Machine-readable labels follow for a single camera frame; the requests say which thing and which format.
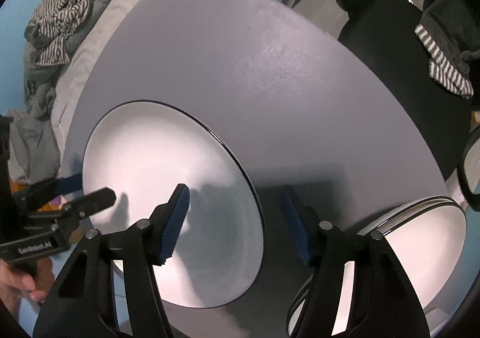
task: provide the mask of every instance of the stacked plates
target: stacked plates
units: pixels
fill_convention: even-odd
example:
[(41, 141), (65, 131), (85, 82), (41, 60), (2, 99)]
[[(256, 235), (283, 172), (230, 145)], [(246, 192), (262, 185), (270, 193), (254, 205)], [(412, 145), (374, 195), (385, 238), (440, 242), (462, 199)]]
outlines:
[[(465, 214), (448, 197), (431, 197), (405, 204), (380, 217), (359, 234), (373, 230), (385, 235), (402, 263), (425, 309), (442, 290), (463, 249)], [(345, 265), (340, 304), (332, 335), (346, 330), (355, 263)], [(287, 317), (289, 335), (293, 331), (308, 293), (310, 280), (298, 292)]]

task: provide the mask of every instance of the metal bolt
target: metal bolt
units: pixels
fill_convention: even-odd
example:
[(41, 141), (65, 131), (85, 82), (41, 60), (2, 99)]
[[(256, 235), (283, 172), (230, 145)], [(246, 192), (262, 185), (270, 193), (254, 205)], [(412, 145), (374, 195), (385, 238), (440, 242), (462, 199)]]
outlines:
[(333, 224), (330, 223), (328, 220), (322, 220), (320, 222), (320, 228), (324, 230), (329, 230), (333, 228)]
[(98, 235), (98, 230), (97, 229), (90, 229), (85, 233), (85, 236), (87, 239), (92, 239)]
[(383, 234), (380, 231), (372, 231), (370, 233), (370, 236), (372, 239), (375, 239), (376, 241), (379, 241), (380, 239), (383, 238)]
[(149, 221), (148, 219), (140, 219), (136, 225), (139, 229), (145, 229), (145, 228), (148, 228), (150, 225), (152, 224), (151, 221)]

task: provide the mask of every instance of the plate rim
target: plate rim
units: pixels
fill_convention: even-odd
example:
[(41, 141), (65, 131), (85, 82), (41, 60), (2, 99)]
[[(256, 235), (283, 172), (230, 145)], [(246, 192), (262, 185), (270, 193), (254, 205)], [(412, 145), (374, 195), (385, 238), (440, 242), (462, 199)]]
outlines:
[[(176, 110), (178, 112), (180, 112), (181, 114), (183, 114), (184, 116), (187, 116), (188, 118), (190, 118), (191, 120), (193, 120), (194, 122), (196, 122), (198, 125), (200, 125), (205, 131), (207, 131), (223, 148), (224, 150), (229, 154), (229, 156), (233, 159), (233, 161), (235, 162), (235, 165), (237, 166), (237, 168), (240, 170), (242, 176), (245, 178), (247, 184), (248, 184), (248, 187), (253, 195), (253, 198), (255, 200), (255, 205), (257, 207), (257, 212), (259, 214), (259, 217), (260, 217), (260, 225), (262, 227), (262, 244), (261, 244), (261, 247), (262, 247), (262, 259), (260, 260), (260, 265), (259, 265), (259, 268), (258, 268), (258, 272), (255, 276), (255, 279), (250, 283), (250, 285), (248, 286), (248, 288), (246, 288), (246, 290), (244, 290), (244, 292), (240, 295), (240, 296), (237, 296), (236, 298), (228, 301), (227, 303), (223, 303), (223, 304), (220, 304), (220, 305), (215, 305), (215, 306), (210, 306), (210, 307), (193, 307), (193, 306), (185, 306), (185, 305), (178, 305), (178, 304), (175, 304), (175, 303), (171, 303), (167, 300), (164, 300), (162, 299), (162, 301), (165, 301), (167, 303), (170, 303), (170, 304), (174, 304), (178, 307), (184, 307), (184, 308), (192, 308), (192, 309), (209, 309), (209, 308), (217, 308), (217, 307), (222, 307), (222, 306), (225, 306), (227, 304), (230, 304), (232, 303), (233, 301), (236, 301), (238, 300), (239, 298), (241, 298), (242, 296), (244, 296), (248, 290), (251, 288), (252, 285), (254, 285), (254, 283), (258, 280), (258, 277), (260, 276), (261, 272), (263, 271), (263, 269), (265, 268), (265, 245), (266, 245), (266, 226), (265, 226), (265, 218), (263, 216), (263, 211), (262, 211), (262, 206), (260, 204), (260, 199), (258, 198), (258, 195), (256, 193), (256, 190), (248, 176), (248, 174), (246, 173), (245, 169), (243, 168), (243, 166), (239, 163), (238, 159), (234, 156), (234, 154), (231, 152), (231, 150), (225, 145), (225, 143), (210, 129), (208, 128), (204, 123), (202, 123), (200, 120), (198, 120), (195, 116), (193, 115), (190, 115), (190, 113), (184, 111), (183, 109), (180, 109), (178, 108), (177, 106), (173, 106), (173, 105), (170, 105), (170, 104), (167, 104), (165, 102), (162, 102), (162, 101), (154, 101), (154, 100), (132, 100), (132, 101), (126, 101), (126, 102), (123, 102), (121, 104), (118, 104), (116, 106), (114, 106), (112, 109), (110, 109), (109, 111), (107, 111), (96, 123), (95, 123), (95, 126), (93, 127), (93, 129), (91, 130), (90, 134), (88, 135), (88, 139), (86, 141), (86, 145), (85, 145), (85, 150), (83, 151), (83, 155), (82, 155), (82, 181), (83, 181), (83, 174), (84, 174), (84, 167), (85, 167), (85, 155), (86, 155), (86, 151), (88, 149), (88, 145), (90, 143), (90, 140), (92, 138), (92, 135), (93, 133), (95, 132), (95, 130), (97, 129), (98, 125), (100, 124), (100, 122), (102, 122), (102, 120), (104, 120), (105, 117), (107, 117), (110, 113), (112, 113), (113, 111), (115, 111), (116, 109), (120, 108), (121, 106), (124, 106), (124, 105), (128, 105), (128, 104), (133, 104), (133, 103), (150, 103), (150, 104), (156, 104), (156, 105), (163, 105), (163, 106), (166, 106), (167, 108), (171, 108), (173, 110)], [(123, 271), (120, 270), (120, 267), (117, 266), (117, 264), (113, 263), (114, 265), (114, 270), (117, 272), (117, 274), (121, 277), (121, 279), (123, 280), (124, 277), (123, 277)]]
[[(390, 227), (388, 226), (388, 223), (391, 220), (394, 220), (394, 219), (398, 218), (399, 216), (401, 216), (403, 214), (406, 214), (409, 210), (414, 211), (414, 209), (416, 208), (417, 205), (428, 203), (428, 201), (435, 201), (435, 200), (442, 200), (442, 199), (445, 199), (445, 201), (442, 202), (442, 203), (426, 205), (426, 206), (424, 206), (423, 209), (421, 209), (417, 212), (412, 212), (410, 215), (405, 217), (404, 220), (402, 222), (400, 222), (399, 224), (396, 224), (396, 225), (393, 225), (393, 226), (390, 226)], [(379, 224), (377, 224), (375, 226), (372, 226), (372, 224), (375, 224), (375, 222), (379, 222), (379, 220), (381, 218), (377, 219), (376, 221), (374, 221), (370, 225), (366, 225), (357, 234), (363, 234), (365, 232), (363, 234), (363, 235), (365, 235), (365, 234), (367, 234), (371, 231), (377, 230), (377, 229), (381, 231), (381, 228), (384, 227), (385, 228), (385, 233), (383, 233), (382, 231), (381, 232), (385, 236), (385, 235), (393, 232), (394, 230), (398, 229), (402, 225), (404, 225), (404, 224), (410, 222), (411, 220), (415, 219), (416, 217), (421, 216), (424, 213), (427, 213), (427, 212), (429, 212), (433, 209), (441, 208), (443, 206), (452, 206), (453, 208), (457, 208), (462, 212), (464, 220), (465, 220), (465, 231), (466, 231), (467, 230), (467, 219), (466, 219), (467, 217), (466, 217), (465, 211), (462, 209), (462, 207), (455, 200), (453, 200), (450, 197), (447, 197), (447, 196), (431, 196), (431, 197), (424, 198), (424, 199), (418, 199), (418, 200), (413, 201), (411, 203), (406, 203), (404, 205), (401, 205), (397, 208), (392, 209), (390, 211), (391, 212), (390, 216), (388, 216), (388, 213), (386, 213), (384, 216), (388, 216), (388, 217), (385, 218), (384, 220), (382, 220)], [(287, 330), (286, 332), (287, 332), (287, 335), (289, 335), (289, 325), (290, 325), (290, 322), (291, 322), (291, 319), (292, 319), (294, 313), (297, 311), (297, 308), (299, 308), (299, 306), (302, 304), (302, 302), (306, 300), (306, 297), (307, 297), (308, 292), (309, 292), (309, 288), (311, 286), (312, 278), (313, 278), (313, 274), (311, 274), (307, 278), (307, 280), (303, 283), (303, 285), (297, 291), (297, 294), (295, 295), (295, 297), (294, 297), (294, 299), (293, 299), (293, 301), (292, 301), (292, 303), (289, 307), (289, 310), (287, 312), (287, 318), (286, 318), (286, 322), (287, 322), (286, 323), (286, 326), (287, 326), (286, 327), (286, 330)], [(436, 296), (442, 291), (442, 289), (443, 289), (443, 287), (436, 294)]]

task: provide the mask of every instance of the white plate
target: white plate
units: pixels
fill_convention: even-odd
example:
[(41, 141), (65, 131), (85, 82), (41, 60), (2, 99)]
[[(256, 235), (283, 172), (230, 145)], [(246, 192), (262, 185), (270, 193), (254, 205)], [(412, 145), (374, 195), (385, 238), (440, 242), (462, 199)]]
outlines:
[(83, 190), (117, 194), (112, 208), (91, 217), (102, 233), (148, 218), (179, 183), (190, 188), (190, 207), (173, 256), (154, 267), (160, 295), (185, 307), (229, 303), (253, 283), (263, 257), (259, 206), (231, 153), (191, 117), (153, 102), (121, 105), (95, 127)]
[[(396, 208), (375, 223), (376, 225), (360, 231), (360, 234), (374, 229), (386, 234), (386, 239), (409, 276), (420, 304), (425, 308), (447, 282), (462, 252), (467, 230), (463, 210), (449, 199), (431, 198)], [(353, 269), (354, 264), (345, 265), (334, 334), (347, 328), (353, 292)], [(287, 321), (289, 335), (303, 305), (304, 301)]]

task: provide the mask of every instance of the black mount bracket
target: black mount bracket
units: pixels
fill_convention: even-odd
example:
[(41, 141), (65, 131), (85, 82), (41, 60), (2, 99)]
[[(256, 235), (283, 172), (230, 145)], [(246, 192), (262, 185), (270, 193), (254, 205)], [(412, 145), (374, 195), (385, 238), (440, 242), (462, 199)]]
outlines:
[(82, 190), (82, 174), (49, 178), (11, 193), (8, 171), (11, 118), (0, 115), (0, 259), (35, 277), (35, 261), (70, 248), (80, 221), (111, 207), (113, 190), (103, 188), (64, 204), (61, 210), (37, 210), (58, 196)]
[(332, 337), (348, 261), (355, 261), (350, 315), (335, 337), (430, 337), (417, 294), (383, 234), (345, 234), (320, 221), (291, 187), (284, 188), (284, 207), (301, 258), (315, 268), (291, 338)]
[(55, 280), (33, 337), (130, 337), (119, 331), (113, 290), (112, 263), (123, 260), (134, 337), (172, 338), (152, 265), (163, 265), (171, 256), (171, 239), (164, 237), (164, 230), (175, 207), (188, 207), (189, 202), (188, 187), (179, 184), (169, 201), (157, 206), (149, 219), (112, 234), (88, 230)]

